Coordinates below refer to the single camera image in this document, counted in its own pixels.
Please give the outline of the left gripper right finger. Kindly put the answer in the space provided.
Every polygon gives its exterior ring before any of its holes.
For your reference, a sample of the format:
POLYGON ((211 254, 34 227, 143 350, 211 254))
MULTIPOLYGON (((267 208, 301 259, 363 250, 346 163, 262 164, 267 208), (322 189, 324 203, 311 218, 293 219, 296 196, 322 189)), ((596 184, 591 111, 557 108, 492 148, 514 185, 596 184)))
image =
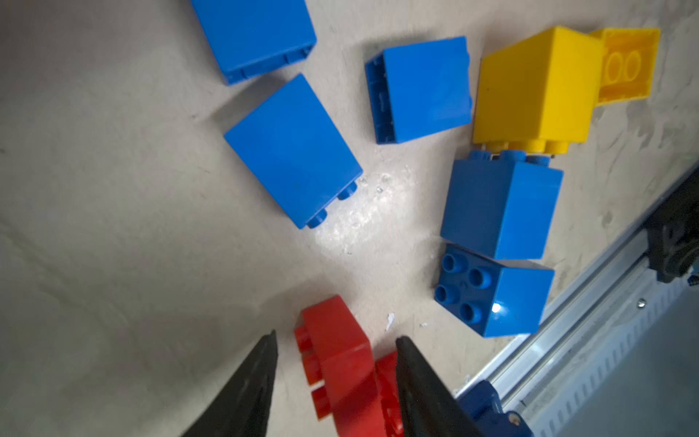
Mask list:
POLYGON ((414 342, 396 340, 396 377, 406 436, 481 436, 414 342))

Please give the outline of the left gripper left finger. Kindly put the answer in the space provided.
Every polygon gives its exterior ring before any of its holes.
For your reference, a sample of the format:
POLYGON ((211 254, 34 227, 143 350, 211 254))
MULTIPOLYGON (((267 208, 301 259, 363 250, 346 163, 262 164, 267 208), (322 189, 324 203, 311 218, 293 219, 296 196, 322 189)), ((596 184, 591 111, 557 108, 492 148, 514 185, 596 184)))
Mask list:
POLYGON ((183 437, 265 436, 278 364, 275 331, 262 336, 183 437))

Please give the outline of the red lego brick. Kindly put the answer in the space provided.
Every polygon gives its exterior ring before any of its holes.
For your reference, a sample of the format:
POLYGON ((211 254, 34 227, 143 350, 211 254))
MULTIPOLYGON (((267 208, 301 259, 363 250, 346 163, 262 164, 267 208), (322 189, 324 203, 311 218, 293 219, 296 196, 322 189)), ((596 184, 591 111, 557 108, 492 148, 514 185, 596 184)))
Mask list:
POLYGON ((333 296, 301 312, 294 331, 317 417, 340 436, 403 436, 398 354, 375 360, 371 342, 344 300, 333 296))

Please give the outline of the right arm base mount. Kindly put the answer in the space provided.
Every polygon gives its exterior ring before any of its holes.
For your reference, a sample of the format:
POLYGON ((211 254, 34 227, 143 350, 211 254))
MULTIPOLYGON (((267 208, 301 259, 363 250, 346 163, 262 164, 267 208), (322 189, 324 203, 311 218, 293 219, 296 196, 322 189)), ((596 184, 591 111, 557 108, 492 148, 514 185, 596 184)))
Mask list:
POLYGON ((651 215, 645 224, 649 267, 659 282, 686 275, 698 262, 698 169, 651 215))

